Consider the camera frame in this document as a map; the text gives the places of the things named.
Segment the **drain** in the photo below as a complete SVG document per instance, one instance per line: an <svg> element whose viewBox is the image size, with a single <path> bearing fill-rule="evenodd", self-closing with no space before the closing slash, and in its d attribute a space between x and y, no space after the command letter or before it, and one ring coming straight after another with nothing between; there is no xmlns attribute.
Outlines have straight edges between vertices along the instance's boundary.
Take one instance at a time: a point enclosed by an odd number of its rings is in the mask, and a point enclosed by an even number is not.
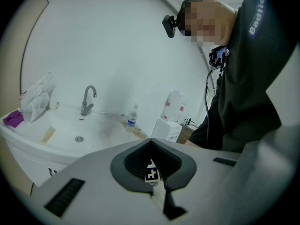
<svg viewBox="0 0 300 225"><path fill-rule="evenodd" d="M78 142L78 143L81 143L83 140L84 140L84 138L81 137L81 136L78 136L78 137L75 138L75 141Z"/></svg>

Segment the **water bottle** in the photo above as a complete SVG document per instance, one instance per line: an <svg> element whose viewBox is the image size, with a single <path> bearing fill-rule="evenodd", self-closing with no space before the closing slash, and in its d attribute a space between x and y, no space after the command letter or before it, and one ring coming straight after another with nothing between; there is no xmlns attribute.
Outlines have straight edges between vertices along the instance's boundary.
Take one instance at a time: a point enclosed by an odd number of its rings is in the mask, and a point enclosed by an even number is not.
<svg viewBox="0 0 300 225"><path fill-rule="evenodd" d="M135 122L137 120L137 108L138 108L138 105L137 105L137 103L135 103L133 109L130 111L127 126L126 126L126 130L128 132L133 132L133 130L135 128Z"/></svg>

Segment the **soap bar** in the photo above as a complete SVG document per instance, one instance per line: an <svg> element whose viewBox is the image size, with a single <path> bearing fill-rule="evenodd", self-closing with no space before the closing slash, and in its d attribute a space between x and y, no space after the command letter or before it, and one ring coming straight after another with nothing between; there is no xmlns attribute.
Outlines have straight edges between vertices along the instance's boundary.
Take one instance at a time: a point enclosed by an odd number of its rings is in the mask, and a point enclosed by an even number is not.
<svg viewBox="0 0 300 225"><path fill-rule="evenodd" d="M44 135L44 138L41 140L42 143L47 143L49 138L53 135L53 133L55 132L55 128L53 127L49 127L49 129L47 130L47 132Z"/></svg>

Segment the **cable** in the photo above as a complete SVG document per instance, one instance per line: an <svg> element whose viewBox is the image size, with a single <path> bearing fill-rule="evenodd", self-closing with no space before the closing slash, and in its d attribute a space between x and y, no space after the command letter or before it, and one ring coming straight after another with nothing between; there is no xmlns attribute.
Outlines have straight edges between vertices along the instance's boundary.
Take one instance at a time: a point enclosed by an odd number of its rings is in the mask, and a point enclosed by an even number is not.
<svg viewBox="0 0 300 225"><path fill-rule="evenodd" d="M206 87L205 87L205 108L206 108L206 116L207 116L207 133L206 133L206 144L205 144L205 148L207 148L207 142L208 142L208 132L209 132L209 127L210 127L210 119L209 119L209 115L208 115L208 106L207 106L207 101L206 101L206 96L207 96L207 89L208 89L208 78L211 75L211 71L207 74L207 78L206 78Z"/></svg>

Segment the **white plastic bag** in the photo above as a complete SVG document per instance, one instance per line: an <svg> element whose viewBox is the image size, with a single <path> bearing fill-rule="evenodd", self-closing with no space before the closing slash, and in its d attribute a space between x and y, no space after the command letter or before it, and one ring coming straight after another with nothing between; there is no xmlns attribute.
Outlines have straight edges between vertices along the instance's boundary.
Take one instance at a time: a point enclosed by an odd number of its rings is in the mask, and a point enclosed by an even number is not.
<svg viewBox="0 0 300 225"><path fill-rule="evenodd" d="M20 107L25 122L33 122L45 111L54 89L52 77L53 73L46 74L20 96Z"/></svg>

